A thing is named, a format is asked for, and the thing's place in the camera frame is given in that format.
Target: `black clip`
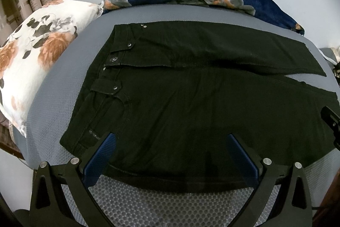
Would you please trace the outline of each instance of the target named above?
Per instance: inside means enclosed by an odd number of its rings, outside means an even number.
[[[321,110],[321,118],[333,130],[335,137],[334,146],[340,151],[340,117],[329,107],[325,106]]]

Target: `blue gripper pad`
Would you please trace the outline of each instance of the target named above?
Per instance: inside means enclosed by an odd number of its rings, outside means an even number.
[[[110,133],[84,167],[83,184],[86,188],[97,183],[115,149],[116,135]]]
[[[227,149],[246,185],[256,188],[259,184],[259,169],[233,134],[227,135]]]

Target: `black bracket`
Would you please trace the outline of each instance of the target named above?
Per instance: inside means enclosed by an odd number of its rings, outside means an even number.
[[[229,226],[253,227],[273,187],[281,184],[268,220],[261,226],[311,227],[312,206],[302,165],[276,165],[268,158],[259,157],[238,136],[230,134],[227,139],[229,153],[237,162],[247,184],[255,188]],[[82,226],[75,221],[64,197],[61,184],[67,184],[89,227],[114,227],[93,199],[88,187],[96,184],[115,147],[114,134],[107,133],[81,159],[74,157],[67,164],[56,166],[42,162],[33,186],[30,226]]]

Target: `gray mesh surface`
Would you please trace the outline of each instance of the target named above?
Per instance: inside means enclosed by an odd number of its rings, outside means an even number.
[[[312,74],[296,74],[290,77],[328,91],[335,91],[340,99],[340,89],[327,62],[308,39],[292,31],[224,9],[185,5],[150,5],[120,9],[98,18],[80,33],[43,81],[27,120],[25,159],[31,167],[37,168],[40,161],[44,160],[55,165],[66,163],[72,158],[59,144],[59,140],[69,124],[86,71],[109,37],[113,26],[169,20],[229,23],[304,42],[319,61],[327,77]],[[339,167],[340,155],[334,150],[306,168],[314,206],[322,201]],[[101,176],[90,191],[116,226],[227,226],[251,193],[251,189],[242,189],[215,194],[169,194],[140,190],[105,176]],[[75,218],[85,224],[67,187],[64,192]],[[268,216],[277,192],[276,187],[258,224]]]

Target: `orange flower print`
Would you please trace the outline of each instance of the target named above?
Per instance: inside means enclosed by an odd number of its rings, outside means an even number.
[[[14,96],[11,97],[11,104],[12,104],[13,110],[16,111],[17,110],[17,105],[15,104]]]
[[[3,78],[4,71],[11,66],[18,50],[18,40],[11,41],[0,49],[0,79]]]
[[[38,63],[42,68],[44,70],[49,70],[74,38],[75,35],[71,34],[71,32],[51,33],[40,48],[40,53],[38,55]]]
[[[64,0],[52,0],[48,3],[46,3],[45,5],[42,6],[42,8],[45,8],[45,7],[49,7],[50,5],[57,5],[57,4],[60,4],[60,3],[63,3]]]
[[[118,9],[119,6],[113,4],[110,0],[104,0],[104,8],[108,10]]]

